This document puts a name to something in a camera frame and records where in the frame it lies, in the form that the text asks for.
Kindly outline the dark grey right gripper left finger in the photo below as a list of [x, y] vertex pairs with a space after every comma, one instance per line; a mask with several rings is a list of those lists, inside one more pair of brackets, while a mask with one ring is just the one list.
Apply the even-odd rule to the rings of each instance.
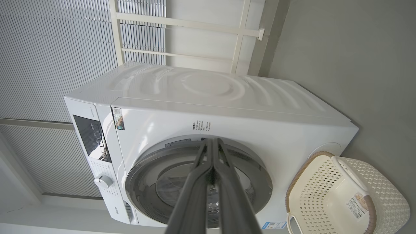
[[166, 234], [206, 233], [207, 193], [213, 168], [213, 141], [205, 139], [170, 216]]

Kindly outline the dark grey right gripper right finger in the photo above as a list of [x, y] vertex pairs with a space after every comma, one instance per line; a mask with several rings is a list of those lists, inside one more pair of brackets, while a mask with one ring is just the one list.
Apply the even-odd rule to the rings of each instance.
[[219, 192], [222, 234], [261, 234], [251, 203], [242, 188], [223, 140], [214, 139], [214, 182]]

